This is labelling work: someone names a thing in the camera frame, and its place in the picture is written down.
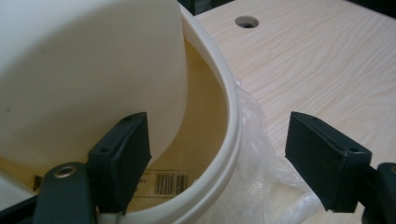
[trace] black plastic part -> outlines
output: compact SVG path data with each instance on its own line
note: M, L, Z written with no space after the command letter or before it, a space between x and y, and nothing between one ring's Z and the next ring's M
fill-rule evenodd
M375 189L385 220L396 223L396 163L382 163L377 168Z
M100 213L125 214L150 159L146 113L122 119L90 151L92 197Z
M37 198L35 224L92 224L96 222L85 164L70 162L44 176Z
M326 210L353 213L355 186L367 174L371 151L322 120L297 112L290 115L286 158Z
M33 222L37 196L17 203L0 212L0 223L30 224Z
M379 198L377 197L376 175L377 170L370 166L367 173L358 179L355 186L358 200L365 207L362 222L372 224L386 223Z

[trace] wooden tabletop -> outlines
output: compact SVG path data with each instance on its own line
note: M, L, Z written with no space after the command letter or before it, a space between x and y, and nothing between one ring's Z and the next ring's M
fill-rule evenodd
M277 155L299 111L370 149L374 168L396 162L396 20L342 0L236 0L196 18L262 105ZM361 212L321 209L305 223L361 223Z

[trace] metal grommet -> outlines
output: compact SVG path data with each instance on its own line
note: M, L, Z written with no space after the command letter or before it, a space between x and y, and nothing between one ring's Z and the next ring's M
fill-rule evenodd
M75 166L71 166L71 165L64 166L64 167L60 168L58 171L56 171L54 176L56 178L65 178L65 177L68 177L68 176L72 175L73 173L75 173L76 170L77 169Z

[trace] barcode label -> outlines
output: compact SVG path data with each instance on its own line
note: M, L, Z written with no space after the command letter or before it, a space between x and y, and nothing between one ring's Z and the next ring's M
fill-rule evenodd
M187 174L177 170L147 170L134 193L136 198L173 198L189 187Z
M187 181L183 174L157 174L154 194L178 195L187 188Z

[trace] wooden board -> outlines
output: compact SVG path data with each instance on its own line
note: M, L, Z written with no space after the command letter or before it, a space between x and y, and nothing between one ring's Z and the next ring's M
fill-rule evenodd
M241 28L240 16L260 24ZM341 0L236 0L196 18L262 105L277 155L299 111L372 150L374 168L396 161L396 20ZM361 213L321 209L305 223L361 223Z

